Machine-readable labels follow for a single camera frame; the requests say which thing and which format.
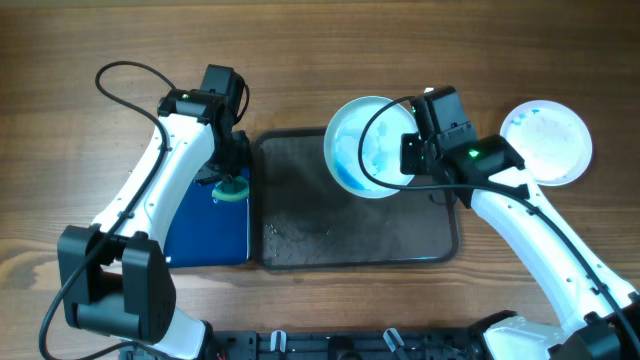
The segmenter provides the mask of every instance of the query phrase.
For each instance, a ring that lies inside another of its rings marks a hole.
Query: black tray
[[[268,270],[439,263],[459,246],[450,192],[364,199],[327,169],[325,129],[268,131],[252,146],[252,256]],[[412,184],[430,183],[421,177]]]

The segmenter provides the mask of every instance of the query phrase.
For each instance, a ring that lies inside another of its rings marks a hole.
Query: table
[[[561,102],[589,127],[594,158],[575,183],[544,191],[640,286],[639,4],[175,3],[0,10],[0,358],[38,358],[40,322],[60,287],[58,236],[68,224],[88,225],[146,148],[152,125],[93,85],[102,65],[121,59],[151,65],[180,88],[197,88],[209,63],[233,66],[251,86],[239,128],[253,139],[324,126],[359,96],[426,86],[456,86],[480,136],[497,132],[519,103]],[[167,91],[133,68],[109,71],[104,84],[153,112]],[[506,243],[472,211],[460,217],[462,249],[444,265],[183,269],[173,272],[178,304],[216,330],[465,326],[502,309],[554,323]],[[69,329],[62,312],[49,336],[66,358],[114,341]]]

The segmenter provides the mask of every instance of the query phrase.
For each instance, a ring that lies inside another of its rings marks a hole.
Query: wooden table
[[[0,358],[38,358],[36,335],[60,287],[56,241],[86,226],[137,163],[152,131],[98,93],[100,66],[149,64],[196,88],[207,64],[251,86],[240,128],[323,126],[347,101],[451,84],[480,136],[531,99],[575,110],[594,157],[575,183],[545,188],[567,221],[640,286],[640,6],[620,2],[197,5],[0,11]],[[155,112],[167,88],[137,69],[104,78]],[[179,306],[215,329],[358,330],[468,325],[502,309],[556,322],[511,249],[470,210],[447,264],[271,275],[174,271]],[[69,329],[52,352],[77,357],[114,339]]]

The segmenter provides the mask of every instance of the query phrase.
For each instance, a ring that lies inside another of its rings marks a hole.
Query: wood grain surface
[[[242,4],[0,10],[0,358],[38,358],[37,333],[60,287],[55,244],[86,226],[124,184],[152,125],[98,93],[114,60],[151,65],[180,88],[207,64],[251,86],[240,124],[326,125],[349,100],[451,84],[481,136],[517,104],[551,99],[589,127],[594,158],[575,183],[545,188],[585,242],[640,286],[640,5],[588,1]],[[155,112],[166,86],[113,69],[105,87]],[[463,245],[447,264],[272,275],[251,266],[174,271],[178,304],[217,330],[468,325],[503,309],[555,323],[506,243],[460,210]],[[114,339],[69,329],[70,358]]]

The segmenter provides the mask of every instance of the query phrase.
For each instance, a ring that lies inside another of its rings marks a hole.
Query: cable
[[[244,99],[244,107],[242,108],[242,112],[240,113],[240,115],[238,115],[236,117],[236,120],[234,121],[233,125],[236,125],[237,123],[240,122],[240,120],[242,120],[242,117],[244,116],[244,112],[247,111],[247,107],[249,106],[249,85],[247,85],[247,83],[244,84],[244,91],[245,91],[245,99]]]
[[[162,123],[160,123],[160,121],[155,116],[151,115],[146,110],[144,110],[144,109],[142,109],[142,108],[140,108],[140,107],[138,107],[136,105],[133,105],[128,101],[122,100],[119,97],[109,93],[100,84],[100,77],[102,76],[102,74],[106,70],[108,70],[108,69],[110,69],[112,67],[122,66],[122,65],[136,66],[136,67],[148,70],[148,71],[152,72],[153,74],[157,75],[164,82],[166,82],[167,85],[169,85],[171,87],[171,89],[175,89],[176,87],[175,87],[175,85],[173,85],[173,83],[171,81],[169,81],[169,79],[167,79],[164,75],[162,75],[157,70],[155,70],[155,69],[153,69],[153,68],[151,68],[151,67],[149,67],[147,65],[140,64],[140,63],[133,62],[133,61],[116,61],[116,62],[107,64],[107,65],[103,66],[102,68],[100,68],[100,70],[98,70],[98,73],[96,74],[96,78],[95,78],[96,87],[98,88],[98,90],[104,96],[106,96],[109,99],[117,102],[118,104],[121,104],[123,106],[128,107],[131,110],[137,111],[138,113],[146,116],[149,120],[151,120],[151,122],[153,122],[153,124],[158,128],[158,131],[160,132],[160,137],[162,138],[162,143],[160,145],[160,152],[158,154],[158,158],[156,159],[156,162],[153,164],[153,167],[151,168],[151,171],[149,171],[149,174],[147,175],[147,177],[142,182],[142,185],[140,185],[140,188],[138,188],[138,191],[136,191],[136,193],[133,195],[133,197],[131,198],[131,201],[129,202],[129,204],[120,213],[120,216],[118,217],[116,222],[113,224],[113,226],[111,226],[111,228],[102,237],[102,239],[100,239],[98,241],[96,246],[94,246],[94,248],[91,249],[91,251],[89,251],[89,254],[87,254],[87,256],[84,258],[83,262],[73,271],[73,273],[71,273],[71,276],[69,276],[69,278],[64,283],[64,285],[62,285],[62,288],[60,289],[60,291],[58,292],[56,297],[53,299],[53,301],[51,302],[51,306],[49,307],[49,310],[47,310],[47,313],[46,313],[46,315],[45,315],[45,317],[44,317],[44,319],[42,321],[42,326],[40,327],[40,334],[38,335],[38,347],[40,349],[40,354],[42,355],[43,358],[45,358],[47,360],[60,360],[60,359],[54,357],[53,355],[51,355],[49,353],[49,350],[47,349],[47,333],[49,332],[49,326],[51,325],[51,320],[53,319],[53,315],[55,314],[56,309],[58,308],[58,306],[62,302],[62,299],[65,297],[65,295],[69,292],[69,290],[71,289],[71,286],[76,281],[78,276],[80,276],[82,271],[84,271],[84,269],[86,269],[86,267],[96,259],[96,257],[101,253],[102,249],[108,243],[108,240],[115,234],[116,231],[118,231],[120,226],[122,226],[122,224],[125,222],[125,220],[127,219],[129,213],[136,206],[136,204],[138,203],[138,201],[140,200],[140,198],[144,194],[145,190],[147,189],[147,187],[149,186],[149,184],[153,180],[153,177],[158,172],[158,169],[162,165],[162,161],[164,159],[165,153],[167,152],[167,144],[168,144],[167,139],[168,139],[168,137],[167,137],[166,130],[162,126]],[[116,344],[116,345],[113,345],[111,347],[108,347],[108,348],[106,348],[104,350],[98,351],[98,352],[96,352],[94,354],[82,357],[82,358],[80,358],[78,360],[96,359],[96,358],[98,358],[100,356],[103,356],[103,355],[108,354],[108,353],[110,353],[112,351],[115,351],[115,350],[118,350],[118,349],[121,349],[121,348],[127,347],[127,346],[133,346],[135,348],[141,348],[141,349],[143,349],[145,351],[148,351],[149,353],[154,354],[156,356],[167,357],[166,354],[164,354],[164,353],[162,353],[160,351],[157,351],[157,350],[155,350],[155,349],[153,349],[151,347],[148,347],[146,345],[139,344],[139,343],[137,343],[135,341],[126,341],[126,342],[122,342],[120,344]]]
[[[413,98],[412,96],[405,96],[388,103],[387,105],[383,106],[380,110],[378,110],[378,112],[376,112],[373,115],[373,117],[371,117],[371,119],[369,119],[369,121],[365,125],[362,131],[362,136],[360,136],[360,141],[358,142],[358,164],[360,165],[360,170],[362,171],[364,176],[367,179],[369,179],[369,181],[373,182],[376,185],[386,187],[389,189],[401,190],[401,191],[433,191],[433,190],[445,190],[445,189],[471,189],[471,190],[491,191],[518,202],[519,204],[524,206],[527,210],[529,210],[532,214],[538,215],[538,217],[545,224],[547,224],[547,226],[549,226],[551,230],[553,230],[553,232],[556,233],[556,235],[558,235],[558,237],[562,240],[565,246],[569,249],[571,254],[576,258],[576,260],[578,260],[580,265],[584,268],[584,270],[586,271],[591,281],[593,281],[593,283],[596,285],[596,289],[602,294],[602,296],[604,296],[605,300],[607,300],[607,303],[609,303],[609,306],[611,306],[611,309],[618,317],[620,324],[622,325],[624,330],[627,332],[627,334],[629,334],[629,338],[633,344],[636,355],[638,356],[638,359],[640,359],[640,340],[638,340],[638,336],[636,335],[628,319],[620,309],[620,306],[618,306],[618,303],[615,301],[613,296],[611,296],[611,294],[609,293],[608,288],[602,283],[600,278],[598,278],[598,276],[593,271],[593,269],[591,268],[587,260],[582,256],[582,254],[580,253],[580,251],[578,251],[575,245],[573,245],[571,240],[564,234],[564,232],[562,232],[562,230],[553,222],[553,220],[549,219],[549,217],[547,217],[547,215],[545,215],[537,206],[534,206],[528,201],[524,199],[520,199],[519,197],[509,192],[506,192],[502,189],[495,188],[492,186],[473,185],[473,184],[443,184],[443,185],[419,185],[419,186],[396,185],[396,184],[389,184],[389,183],[380,181],[375,177],[373,177],[373,175],[371,175],[367,171],[367,169],[364,166],[364,160],[362,158],[362,148],[364,145],[364,139],[367,135],[367,132],[369,131],[369,128],[371,127],[373,122],[387,109],[397,104],[400,104],[404,101],[410,100],[412,98]]]

